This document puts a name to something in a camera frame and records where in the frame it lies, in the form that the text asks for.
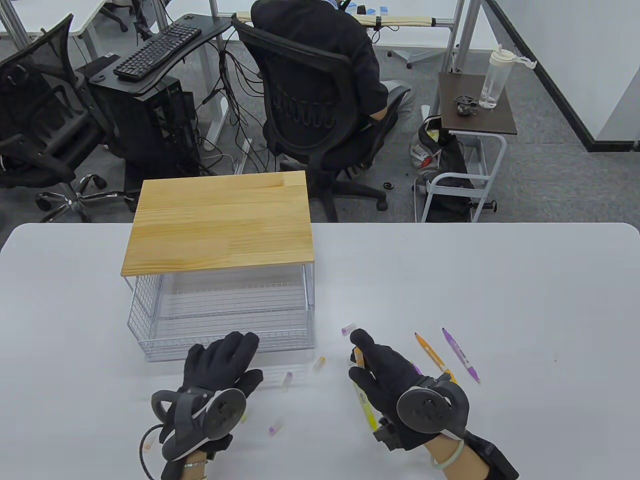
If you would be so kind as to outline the person's left hand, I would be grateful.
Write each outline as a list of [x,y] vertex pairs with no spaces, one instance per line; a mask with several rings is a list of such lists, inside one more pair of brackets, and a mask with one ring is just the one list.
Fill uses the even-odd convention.
[[238,331],[208,346],[196,343],[182,385],[153,394],[151,406],[163,425],[163,480],[206,479],[208,462],[229,448],[249,396],[264,379],[262,370],[249,368],[258,346],[256,334]]

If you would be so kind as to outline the person's right hand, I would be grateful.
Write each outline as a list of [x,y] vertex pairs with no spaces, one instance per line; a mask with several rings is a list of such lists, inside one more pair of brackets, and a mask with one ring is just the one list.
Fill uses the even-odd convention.
[[403,355],[388,345],[375,343],[366,330],[350,333],[354,349],[362,353],[363,368],[352,366],[349,378],[364,392],[372,407],[382,414],[381,426],[397,437],[398,445],[406,451],[414,450],[436,439],[438,434],[421,433],[406,425],[398,415],[401,395],[426,379],[416,371]]

